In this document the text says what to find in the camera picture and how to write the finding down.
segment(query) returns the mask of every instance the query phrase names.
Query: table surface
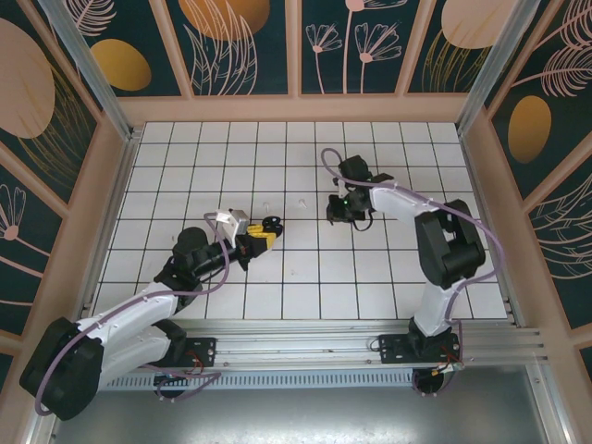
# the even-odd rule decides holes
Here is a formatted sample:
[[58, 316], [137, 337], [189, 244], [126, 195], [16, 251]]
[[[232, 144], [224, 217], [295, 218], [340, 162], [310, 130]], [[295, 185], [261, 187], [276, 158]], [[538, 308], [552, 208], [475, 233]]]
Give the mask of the table surface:
[[[380, 213], [365, 232], [348, 224], [331, 226], [325, 212], [337, 187], [321, 164], [320, 152], [327, 147], [344, 157], [359, 154], [373, 172], [389, 173], [437, 201], [461, 198], [479, 218], [452, 123], [149, 122], [96, 287], [94, 312], [145, 288], [183, 228], [204, 228], [213, 241], [203, 214], [234, 208], [253, 223], [282, 217], [284, 235], [272, 251], [251, 261], [248, 272], [232, 264], [222, 289], [174, 318], [410, 318], [425, 282], [414, 229]], [[331, 154], [328, 160], [337, 164]], [[487, 250], [479, 274], [492, 267]], [[506, 319], [497, 280], [470, 286], [453, 316]]]

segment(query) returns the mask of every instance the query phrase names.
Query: pink line drawing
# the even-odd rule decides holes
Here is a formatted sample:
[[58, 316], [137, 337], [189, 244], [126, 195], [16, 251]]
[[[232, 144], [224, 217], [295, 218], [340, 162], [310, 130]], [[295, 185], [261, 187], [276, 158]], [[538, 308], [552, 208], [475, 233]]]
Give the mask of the pink line drawing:
[[321, 88], [321, 93], [325, 93], [323, 87], [323, 79], [321, 78], [321, 68], [318, 61], [318, 55], [328, 51], [340, 49], [343, 42], [339, 38], [339, 33], [335, 29], [335, 25], [321, 25], [316, 28], [315, 25], [308, 25], [306, 27], [306, 37], [308, 42], [313, 47], [314, 59], [316, 61], [316, 76], [318, 77], [318, 86]]

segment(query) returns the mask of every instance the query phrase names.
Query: orange circle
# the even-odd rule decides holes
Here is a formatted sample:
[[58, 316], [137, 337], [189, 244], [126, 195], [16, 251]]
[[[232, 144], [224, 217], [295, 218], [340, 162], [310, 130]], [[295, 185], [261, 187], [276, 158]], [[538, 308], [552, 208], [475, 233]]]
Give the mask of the orange circle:
[[[228, 11], [227, 3], [236, 21]], [[255, 34], [267, 23], [270, 10], [269, 0], [179, 0], [179, 6], [197, 31], [221, 41], [244, 37], [241, 17]]]

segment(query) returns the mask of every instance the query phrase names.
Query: wire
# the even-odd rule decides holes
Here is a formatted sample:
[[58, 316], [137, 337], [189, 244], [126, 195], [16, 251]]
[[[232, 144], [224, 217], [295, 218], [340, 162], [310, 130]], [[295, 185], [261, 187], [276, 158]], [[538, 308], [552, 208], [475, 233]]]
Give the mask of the wire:
[[195, 369], [197, 368], [197, 366], [200, 366], [200, 374], [202, 374], [204, 372], [204, 363], [202, 363], [202, 361], [200, 361], [200, 358], [197, 356], [197, 353], [194, 350], [189, 350], [185, 353], [188, 356], [193, 356], [193, 368], [190, 371], [190, 375], [193, 374], [193, 372], [195, 371]]
[[368, 226], [364, 229], [359, 229], [358, 226], [355, 223], [355, 220], [353, 220], [351, 222], [351, 224], [353, 225], [353, 227], [357, 230], [360, 231], [361, 233], [364, 233], [365, 231], [369, 230], [372, 227], [372, 224], [374, 224], [374, 218], [372, 217], [372, 213], [368, 213], [368, 218], [370, 219], [370, 223], [368, 224]]
[[380, 348], [379, 347], [376, 347], [375, 349], [372, 348], [372, 344], [374, 344], [375, 342], [378, 342], [378, 338], [374, 339], [372, 342], [370, 342], [368, 344], [368, 350], [370, 352], [380, 352]]
[[214, 272], [210, 276], [208, 276], [206, 279], [202, 280], [202, 283], [204, 284], [206, 282], [209, 282], [210, 280], [212, 280], [213, 278], [215, 278], [216, 276], [218, 276], [223, 271], [224, 271], [224, 267], [220, 268], [219, 270], [217, 270], [216, 272]]
[[[54, 358], [52, 363], [49, 364], [49, 367], [47, 368], [45, 375], [43, 375], [43, 379], [41, 381], [41, 384], [39, 385], [39, 388], [37, 389], [37, 395], [35, 396], [35, 412], [37, 414], [39, 414], [40, 416], [48, 416], [48, 415], [52, 414], [49, 410], [43, 409], [42, 397], [45, 392], [45, 389], [47, 388], [47, 383], [51, 379], [52, 374], [54, 373], [54, 371], [56, 370], [56, 367], [59, 365], [59, 363], [64, 358], [64, 356], [66, 356], [66, 354], [78, 342], [80, 342], [83, 338], [85, 338], [86, 335], [88, 335], [89, 333], [91, 333], [95, 329], [100, 328], [109, 319], [113, 318], [114, 316], [119, 315], [120, 313], [124, 312], [125, 310], [129, 309], [130, 307], [133, 307], [134, 305], [137, 305], [139, 303], [146, 303], [149, 300], [151, 300], [153, 298], [157, 298], [159, 296], [170, 296], [170, 295], [192, 296], [192, 297], [203, 296], [205, 294], [210, 294], [210, 293], [213, 293], [214, 291], [219, 290], [225, 284], [226, 280], [228, 279], [228, 273], [230, 271], [230, 258], [228, 257], [228, 249], [226, 247], [226, 243], [224, 242], [224, 237], [222, 236], [222, 234], [220, 234], [220, 232], [216, 228], [216, 225], [212, 222], [212, 220], [211, 220], [212, 218], [216, 218], [216, 213], [206, 213], [203, 215], [203, 219], [205, 220], [205, 223], [207, 223], [207, 225], [214, 231], [214, 234], [216, 235], [216, 239], [217, 239], [218, 243], [220, 244], [220, 247], [222, 248], [222, 254], [224, 255], [224, 276], [220, 279], [220, 282], [218, 282], [213, 288], [211, 288], [209, 290], [201, 290], [201, 291], [163, 290], [163, 291], [155, 291], [154, 293], [149, 293], [149, 294], [145, 294], [145, 295], [140, 295], [138, 298], [131, 299], [131, 300], [125, 302], [124, 304], [122, 304], [121, 306], [119, 306], [118, 308], [113, 310], [111, 313], [108, 313], [105, 316], [101, 317], [94, 324], [91, 324], [87, 328], [84, 328], [78, 335], [76, 335], [73, 339], [71, 339], [64, 346], [64, 348], [62, 350], [59, 351], [59, 353]], [[158, 371], [158, 372], [163, 371], [162, 369], [160, 369], [158, 367], [154, 367], [154, 366], [148, 366], [146, 368], [153, 368], [153, 369], [156, 369], [156, 371]], [[169, 372], [169, 371], [167, 371], [167, 372], [170, 375], [173, 375], [173, 376], [175, 375], [172, 372]], [[214, 377], [215, 375], [218, 375], [216, 377], [216, 379], [217, 379], [218, 377], [220, 377], [221, 374], [213, 373], [213, 374], [210, 374], [209, 376]], [[194, 376], [188, 376], [188, 377], [202, 377], [202, 376], [204, 376], [204, 375], [194, 375]], [[204, 389], [205, 386], [211, 384], [212, 382], [214, 382], [214, 380], [212, 380], [211, 382], [208, 381], [208, 382], [202, 384], [199, 388], [197, 388], [196, 390], [193, 390], [191, 392], [190, 396], [192, 396], [193, 394], [199, 393], [200, 391], [202, 391], [202, 389]]]
[[413, 190], [408, 190], [407, 188], [402, 187], [401, 185], [399, 185], [398, 182], [394, 182], [394, 183], [388, 183], [388, 182], [378, 182], [378, 183], [373, 183], [373, 182], [361, 182], [358, 180], [351, 180], [351, 179], [346, 179], [343, 176], [341, 176], [339, 173], [337, 173], [336, 171], [334, 171], [327, 163], [327, 160], [325, 159], [325, 156], [327, 155], [327, 153], [333, 153], [334, 155], [337, 156], [337, 158], [339, 159], [339, 162], [341, 163], [343, 161], [341, 154], [339, 154], [339, 152], [337, 150], [335, 150], [334, 148], [325, 148], [322, 152], [321, 152], [321, 162], [323, 163], [323, 167], [325, 167], [325, 169], [331, 174], [331, 176], [333, 176], [334, 178], [337, 178], [338, 180], [342, 180], [345, 183], [349, 183], [351, 185], [357, 185], [359, 187], [368, 187], [368, 188], [381, 188], [381, 189], [385, 189], [385, 190], [396, 190], [396, 191], [400, 191], [403, 194], [407, 194], [409, 197], [423, 203], [425, 206], [431, 206], [443, 211], [446, 211], [447, 213], [450, 213], [454, 216], [460, 217], [461, 219], [466, 220], [467, 222], [470, 222], [471, 224], [475, 225], [477, 228], [480, 228], [485, 235], [491, 239], [491, 241], [494, 243], [496, 250], [498, 252], [499, 255], [499, 263], [494, 265], [493, 270], [489, 271], [488, 273], [485, 273], [485, 275], [482, 276], [478, 276], [478, 277], [471, 277], [469, 279], [464, 280], [463, 282], [461, 282], [459, 284], [459, 286], [456, 288], [456, 290], [454, 291], [454, 293], [452, 294], [448, 307], [446, 308], [446, 313], [445, 315], [445, 319], [447, 320], [447, 322], [449, 322], [449, 324], [452, 324], [452, 320], [450, 319], [450, 313], [452, 312], [452, 307], [454, 306], [454, 302], [456, 301], [456, 298], [458, 297], [458, 295], [460, 294], [460, 292], [466, 288], [467, 286], [474, 284], [476, 282], [481, 282], [483, 280], [489, 279], [493, 276], [496, 276], [497, 273], [500, 271], [501, 267], [503, 266], [503, 264], [505, 263], [505, 252], [503, 251], [503, 247], [501, 246], [501, 242], [500, 240], [498, 240], [498, 238], [496, 237], [495, 234], [493, 234], [489, 228], [487, 228], [485, 225], [483, 225], [481, 222], [479, 222], [476, 219], [473, 219], [472, 217], [470, 217], [469, 215], [463, 213], [462, 211], [459, 211], [455, 208], [450, 208], [449, 206], [443, 204], [443, 203], [439, 203], [434, 201], [432, 198], [428, 198], [423, 196], [422, 194], [413, 191]]

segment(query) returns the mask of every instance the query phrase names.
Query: black object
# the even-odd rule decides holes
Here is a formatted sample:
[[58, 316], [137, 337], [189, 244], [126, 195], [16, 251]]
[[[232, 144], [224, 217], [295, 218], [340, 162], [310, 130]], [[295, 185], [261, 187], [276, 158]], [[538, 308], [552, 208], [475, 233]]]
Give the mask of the black object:
[[415, 387], [426, 395], [437, 393], [442, 390], [445, 381], [444, 374], [438, 373], [437, 375], [432, 375], [432, 370], [430, 368], [414, 369], [412, 378]]
[[[51, 362], [80, 333], [65, 317], [52, 322], [20, 376], [19, 384], [33, 397]], [[73, 418], [93, 400], [99, 387], [104, 348], [99, 339], [82, 338], [55, 368], [42, 403], [63, 420]]]
[[[283, 233], [281, 219], [277, 216], [266, 217], [261, 225], [264, 233], [275, 233], [277, 237]], [[254, 257], [267, 251], [267, 239], [249, 234], [236, 236], [236, 248], [224, 240], [230, 262], [238, 262], [243, 270], [247, 270]], [[185, 228], [180, 232], [177, 243], [173, 247], [173, 255], [168, 258], [162, 271], [154, 278], [154, 282], [162, 282], [174, 291], [196, 291], [202, 289], [202, 278], [224, 268], [224, 254], [219, 242], [207, 243], [205, 231], [197, 227]], [[177, 312], [189, 305], [194, 296], [179, 296]]]
[[183, 341], [183, 348], [179, 351], [179, 357], [166, 356], [156, 363], [152, 363], [157, 367], [189, 367], [193, 368], [195, 362], [194, 356], [203, 364], [204, 367], [213, 367], [216, 360], [216, 338], [186, 338]]
[[[450, 208], [471, 215], [459, 199], [446, 203]], [[462, 278], [471, 278], [485, 262], [485, 250], [475, 225], [444, 210], [424, 212], [415, 218], [419, 261], [432, 284], [442, 289]], [[446, 240], [444, 232], [453, 234]]]
[[[368, 164], [361, 156], [355, 155], [342, 161], [339, 166], [339, 173], [342, 177], [359, 182], [379, 183], [385, 180], [393, 179], [392, 176], [381, 173], [372, 176]], [[333, 178], [333, 183], [337, 186], [338, 179]], [[329, 204], [327, 206], [327, 220], [333, 222], [355, 223], [356, 220], [366, 220], [365, 212], [374, 212], [370, 201], [370, 188], [345, 184], [349, 191], [343, 198], [337, 194], [329, 195]]]
[[430, 346], [423, 349], [418, 349], [413, 344], [410, 340], [409, 333], [380, 335], [378, 337], [380, 361], [382, 364], [442, 363], [448, 361], [446, 351], [457, 359], [460, 359], [458, 336], [449, 331], [445, 333], [438, 335], [436, 337], [438, 341], [431, 341]]

